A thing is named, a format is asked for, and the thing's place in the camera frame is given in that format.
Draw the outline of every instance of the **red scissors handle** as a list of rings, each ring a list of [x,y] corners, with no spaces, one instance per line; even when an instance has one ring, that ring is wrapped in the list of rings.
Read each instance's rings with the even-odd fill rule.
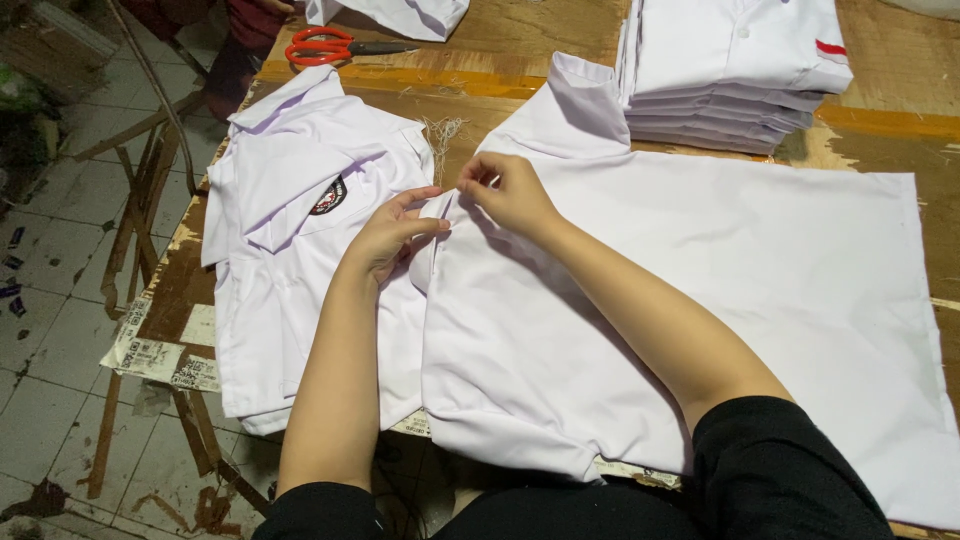
[[[311,37],[334,36],[338,39],[310,40]],[[314,26],[294,34],[293,43],[286,48],[284,55],[288,61],[300,65],[324,65],[332,61],[349,59],[352,54],[347,46],[353,42],[353,36],[327,26]],[[298,53],[322,52],[328,55],[317,57],[301,57]]]

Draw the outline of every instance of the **black clothing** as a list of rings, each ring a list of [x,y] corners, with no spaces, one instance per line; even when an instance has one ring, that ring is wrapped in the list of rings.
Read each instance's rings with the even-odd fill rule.
[[[892,539],[873,496],[798,406],[771,397],[730,400],[693,433],[699,507],[680,510],[624,485],[485,493],[437,540],[712,538]],[[254,540],[385,538],[373,496],[316,482],[284,493]]]

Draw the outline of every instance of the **red stripe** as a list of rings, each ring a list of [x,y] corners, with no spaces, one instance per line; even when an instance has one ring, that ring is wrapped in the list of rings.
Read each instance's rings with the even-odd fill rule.
[[[830,45],[829,43],[823,43],[820,39],[817,39],[817,48],[829,55],[847,56],[847,49],[841,47],[840,45]]]

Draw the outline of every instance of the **scissor blade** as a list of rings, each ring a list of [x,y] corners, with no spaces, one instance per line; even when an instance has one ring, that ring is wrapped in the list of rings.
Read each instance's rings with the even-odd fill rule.
[[[392,55],[404,51],[416,51],[419,48],[418,45],[392,41],[354,41],[347,46],[347,50],[355,57]]]

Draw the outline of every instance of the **stack of folded shirts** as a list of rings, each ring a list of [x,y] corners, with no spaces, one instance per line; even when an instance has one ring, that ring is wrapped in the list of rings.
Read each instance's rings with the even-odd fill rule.
[[[853,74],[833,0],[634,0],[617,77],[632,138],[771,154]]]

